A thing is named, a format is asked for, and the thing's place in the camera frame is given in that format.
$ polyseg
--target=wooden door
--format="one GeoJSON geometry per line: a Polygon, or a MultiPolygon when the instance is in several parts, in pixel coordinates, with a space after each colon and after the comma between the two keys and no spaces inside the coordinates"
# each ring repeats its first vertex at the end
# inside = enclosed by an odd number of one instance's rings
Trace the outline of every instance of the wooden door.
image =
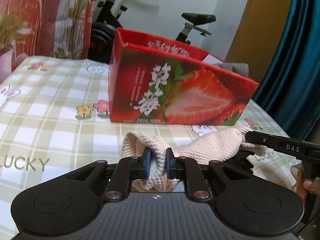
{"type": "Polygon", "coordinates": [[[248,0],[227,62],[245,62],[249,77],[261,82],[281,39],[291,0],[248,0]]]}

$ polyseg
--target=white wall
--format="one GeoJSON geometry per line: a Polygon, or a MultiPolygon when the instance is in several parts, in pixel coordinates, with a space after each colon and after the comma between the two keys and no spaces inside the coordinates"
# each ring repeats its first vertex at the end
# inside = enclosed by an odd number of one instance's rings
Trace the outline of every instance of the white wall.
{"type": "MultiPolygon", "coordinates": [[[[112,11],[117,12],[120,5],[128,8],[119,19],[124,28],[175,39],[186,22],[181,17],[183,12],[212,14],[216,3],[217,0],[116,0],[112,11]]],[[[192,30],[188,39],[199,47],[204,37],[192,30]]]]}
{"type": "Polygon", "coordinates": [[[213,14],[216,22],[209,24],[208,31],[201,48],[225,59],[236,35],[247,0],[218,0],[213,14]]]}

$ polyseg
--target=black cable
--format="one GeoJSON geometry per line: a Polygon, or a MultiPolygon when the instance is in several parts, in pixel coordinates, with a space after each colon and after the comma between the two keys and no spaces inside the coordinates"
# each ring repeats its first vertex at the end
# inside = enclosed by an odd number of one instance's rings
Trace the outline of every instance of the black cable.
{"type": "Polygon", "coordinates": [[[306,223],[306,224],[297,232],[297,235],[299,235],[299,234],[301,233],[301,231],[302,231],[303,229],[305,229],[305,228],[311,223],[311,221],[316,218],[317,215],[319,215],[319,213],[320,213],[320,208],[318,209],[318,211],[316,212],[316,214],[314,214],[313,217],[308,221],[308,223],[306,223]]]}

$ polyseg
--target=blue curtain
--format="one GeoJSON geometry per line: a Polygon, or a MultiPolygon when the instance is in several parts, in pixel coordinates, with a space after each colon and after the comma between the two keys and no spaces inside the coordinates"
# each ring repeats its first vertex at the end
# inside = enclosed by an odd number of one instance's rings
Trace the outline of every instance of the blue curtain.
{"type": "Polygon", "coordinates": [[[320,0],[292,0],[278,49],[253,100],[290,137],[304,140],[310,133],[320,118],[320,0]]]}

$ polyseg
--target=checkered tablecloth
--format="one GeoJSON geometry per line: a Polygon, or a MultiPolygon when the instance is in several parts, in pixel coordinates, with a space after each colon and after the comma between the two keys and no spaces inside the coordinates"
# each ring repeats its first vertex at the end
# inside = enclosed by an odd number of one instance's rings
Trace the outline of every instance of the checkered tablecloth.
{"type": "MultiPolygon", "coordinates": [[[[92,61],[31,57],[1,87],[7,85],[20,94],[0,108],[1,240],[17,234],[10,206],[18,193],[99,159],[117,163],[127,132],[159,135],[172,147],[199,136],[191,126],[111,123],[98,117],[96,109],[87,119],[77,120],[77,106],[108,101],[108,69],[92,61]],[[30,69],[39,62],[43,67],[30,69]]],[[[253,101],[237,125],[287,136],[253,101]]],[[[290,166],[295,158],[269,149],[265,157],[251,156],[250,161],[255,175],[287,187],[294,184],[290,166]]]]}

